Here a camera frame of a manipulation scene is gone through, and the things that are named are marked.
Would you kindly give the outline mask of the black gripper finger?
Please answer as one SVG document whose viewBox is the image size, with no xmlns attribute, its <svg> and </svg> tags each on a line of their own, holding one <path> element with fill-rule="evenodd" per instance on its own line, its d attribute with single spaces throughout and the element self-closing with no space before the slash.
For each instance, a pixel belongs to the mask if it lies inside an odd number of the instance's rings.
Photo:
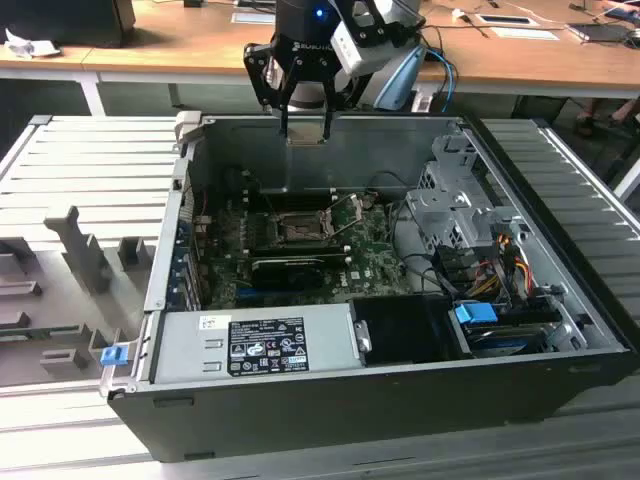
<svg viewBox="0 0 640 480">
<path fill-rule="evenodd" d="M 331 134 L 331 123 L 340 104 L 340 95 L 336 90 L 336 76 L 342 70 L 342 65 L 335 55 L 321 55 L 318 63 L 318 72 L 325 97 L 325 113 L 321 140 L 328 141 Z"/>
<path fill-rule="evenodd" d="M 289 101 L 300 80 L 301 58 L 291 52 L 284 54 L 272 44 L 249 43 L 245 46 L 243 61 L 258 102 L 280 112 L 280 134 L 286 137 Z M 278 88 L 267 81 L 271 63 L 277 63 L 283 70 Z"/>
</svg>

